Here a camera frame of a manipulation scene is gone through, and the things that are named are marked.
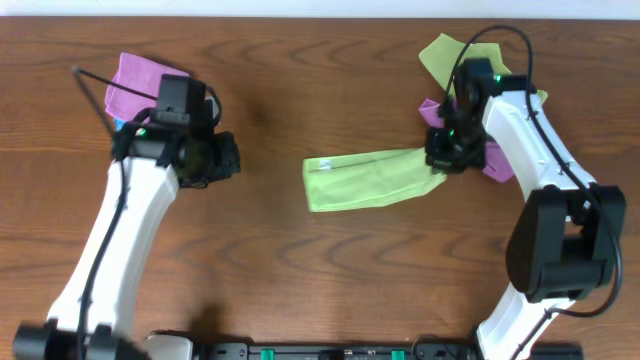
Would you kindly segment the light green cloth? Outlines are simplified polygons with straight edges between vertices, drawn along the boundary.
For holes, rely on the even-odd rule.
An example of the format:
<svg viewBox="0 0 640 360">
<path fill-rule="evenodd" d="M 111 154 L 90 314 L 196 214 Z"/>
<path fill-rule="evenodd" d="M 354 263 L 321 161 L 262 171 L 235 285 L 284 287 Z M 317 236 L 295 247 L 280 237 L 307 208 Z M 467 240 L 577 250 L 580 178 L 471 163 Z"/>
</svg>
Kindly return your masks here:
<svg viewBox="0 0 640 360">
<path fill-rule="evenodd" d="M 447 180 L 417 149 L 309 158 L 303 181 L 312 212 L 384 207 L 423 196 Z"/>
</svg>

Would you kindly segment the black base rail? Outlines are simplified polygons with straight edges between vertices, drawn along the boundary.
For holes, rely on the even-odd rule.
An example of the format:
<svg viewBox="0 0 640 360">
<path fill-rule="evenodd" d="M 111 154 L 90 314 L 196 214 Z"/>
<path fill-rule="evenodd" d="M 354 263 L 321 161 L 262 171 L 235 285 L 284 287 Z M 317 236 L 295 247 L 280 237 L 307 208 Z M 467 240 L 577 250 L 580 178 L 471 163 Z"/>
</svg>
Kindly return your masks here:
<svg viewBox="0 0 640 360">
<path fill-rule="evenodd" d="M 455 343 L 403 346 L 194 344 L 179 338 L 146 345 L 153 360 L 481 360 L 472 347 Z"/>
</svg>

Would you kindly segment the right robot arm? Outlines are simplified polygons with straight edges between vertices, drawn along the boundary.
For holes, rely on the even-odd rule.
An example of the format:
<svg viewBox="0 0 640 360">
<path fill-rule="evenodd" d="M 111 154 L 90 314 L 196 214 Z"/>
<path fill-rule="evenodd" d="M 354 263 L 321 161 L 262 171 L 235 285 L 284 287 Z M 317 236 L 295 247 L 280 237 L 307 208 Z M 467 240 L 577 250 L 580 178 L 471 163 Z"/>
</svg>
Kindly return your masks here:
<svg viewBox="0 0 640 360">
<path fill-rule="evenodd" d="M 443 173 L 483 168 L 493 141 L 525 200 L 505 255 L 509 285 L 475 329 L 468 353 L 528 359 L 555 317 L 620 279 L 626 201 L 618 187 L 598 185 L 575 161 L 526 76 L 497 74 L 488 59 L 469 58 L 452 80 L 455 94 L 438 110 L 444 125 L 427 133 L 427 165 Z"/>
</svg>

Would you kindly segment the crumpled purple cloth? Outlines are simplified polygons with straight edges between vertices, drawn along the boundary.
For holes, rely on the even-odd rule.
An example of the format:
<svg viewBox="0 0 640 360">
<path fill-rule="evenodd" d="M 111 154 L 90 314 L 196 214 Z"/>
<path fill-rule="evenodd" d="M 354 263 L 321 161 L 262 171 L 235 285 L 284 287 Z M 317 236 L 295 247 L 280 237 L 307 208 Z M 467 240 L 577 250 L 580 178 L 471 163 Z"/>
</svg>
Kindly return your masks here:
<svg viewBox="0 0 640 360">
<path fill-rule="evenodd" d="M 438 102 L 427 98 L 418 108 L 419 113 L 430 127 L 444 127 L 444 119 L 437 114 L 439 106 Z M 513 169 L 497 143 L 492 141 L 486 143 L 485 159 L 486 165 L 483 168 L 485 175 L 500 183 L 504 183 L 514 176 Z"/>
</svg>

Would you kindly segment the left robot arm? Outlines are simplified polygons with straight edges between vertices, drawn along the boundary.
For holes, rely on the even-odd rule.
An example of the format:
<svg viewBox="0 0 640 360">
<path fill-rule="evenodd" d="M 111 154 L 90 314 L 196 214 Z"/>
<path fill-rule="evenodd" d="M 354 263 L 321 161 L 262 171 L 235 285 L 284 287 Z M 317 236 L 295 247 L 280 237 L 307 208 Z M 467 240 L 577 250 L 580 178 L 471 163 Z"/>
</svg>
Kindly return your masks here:
<svg viewBox="0 0 640 360">
<path fill-rule="evenodd" d="M 17 359 L 194 359 L 185 335 L 131 339 L 135 302 L 158 227 L 179 190 L 203 189 L 240 170 L 234 136 L 217 132 L 222 105 L 214 89 L 163 75 L 154 106 L 121 128 L 109 126 L 112 162 L 86 246 L 41 326 L 23 324 Z"/>
</svg>

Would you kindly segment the folded purple cloth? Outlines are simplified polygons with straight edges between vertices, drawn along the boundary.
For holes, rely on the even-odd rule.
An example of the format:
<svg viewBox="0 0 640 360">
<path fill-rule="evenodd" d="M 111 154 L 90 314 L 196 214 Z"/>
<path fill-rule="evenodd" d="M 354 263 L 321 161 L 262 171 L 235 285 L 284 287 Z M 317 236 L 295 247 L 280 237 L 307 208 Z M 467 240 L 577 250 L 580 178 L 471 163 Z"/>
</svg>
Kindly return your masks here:
<svg viewBox="0 0 640 360">
<path fill-rule="evenodd" d="M 174 69 L 134 54 L 123 52 L 112 82 L 157 97 L 164 74 L 189 77 L 187 72 Z M 154 108 L 156 101 L 109 85 L 104 103 L 106 112 L 119 123 L 132 120 L 144 108 Z"/>
</svg>

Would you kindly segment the olive green cloth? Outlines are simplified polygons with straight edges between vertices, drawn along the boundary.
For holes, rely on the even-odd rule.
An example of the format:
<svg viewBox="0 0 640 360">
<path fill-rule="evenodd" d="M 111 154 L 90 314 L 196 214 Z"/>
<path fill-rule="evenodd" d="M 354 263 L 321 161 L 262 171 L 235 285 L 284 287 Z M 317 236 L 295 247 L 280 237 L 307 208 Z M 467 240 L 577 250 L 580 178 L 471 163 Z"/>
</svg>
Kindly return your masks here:
<svg viewBox="0 0 640 360">
<path fill-rule="evenodd" d="M 465 44 L 441 33 L 430 45 L 419 53 L 419 60 L 436 82 L 446 90 L 449 79 Z M 502 53 L 497 43 L 475 43 L 465 51 L 460 62 L 467 58 L 488 58 L 493 71 L 498 75 L 512 73 L 503 62 Z M 454 95 L 454 85 L 449 88 L 449 94 Z"/>
</svg>

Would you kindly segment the folded blue cloth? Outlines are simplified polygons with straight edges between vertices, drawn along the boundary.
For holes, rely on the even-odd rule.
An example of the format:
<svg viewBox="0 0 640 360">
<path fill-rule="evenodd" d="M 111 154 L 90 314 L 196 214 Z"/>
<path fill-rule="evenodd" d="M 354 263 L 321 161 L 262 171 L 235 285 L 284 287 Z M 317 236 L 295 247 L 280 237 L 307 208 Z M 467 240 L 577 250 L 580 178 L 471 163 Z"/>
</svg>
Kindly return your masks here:
<svg viewBox="0 0 640 360">
<path fill-rule="evenodd" d="M 114 119 L 114 125 L 115 125 L 115 130 L 119 131 L 122 129 L 122 127 L 124 126 L 125 122 L 121 119 L 115 118 Z"/>
</svg>

